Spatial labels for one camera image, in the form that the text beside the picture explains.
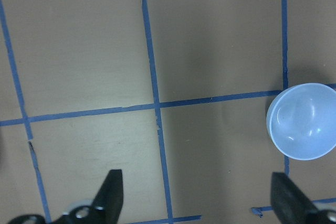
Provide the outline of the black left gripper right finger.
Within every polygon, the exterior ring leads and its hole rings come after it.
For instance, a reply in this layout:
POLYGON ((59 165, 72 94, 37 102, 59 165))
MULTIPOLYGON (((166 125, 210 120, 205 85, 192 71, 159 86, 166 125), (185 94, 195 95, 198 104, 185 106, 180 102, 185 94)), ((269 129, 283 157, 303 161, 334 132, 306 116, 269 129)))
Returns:
POLYGON ((324 223, 324 211, 319 210, 285 173, 272 173, 270 204, 280 223, 324 223))

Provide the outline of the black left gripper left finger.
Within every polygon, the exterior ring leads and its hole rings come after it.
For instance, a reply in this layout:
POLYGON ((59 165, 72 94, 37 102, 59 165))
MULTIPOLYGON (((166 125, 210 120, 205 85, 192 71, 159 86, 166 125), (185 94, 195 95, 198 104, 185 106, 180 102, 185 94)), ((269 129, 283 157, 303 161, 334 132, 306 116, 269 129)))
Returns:
POLYGON ((91 203, 93 223, 117 223, 123 207, 123 175, 121 169, 108 172, 91 203))

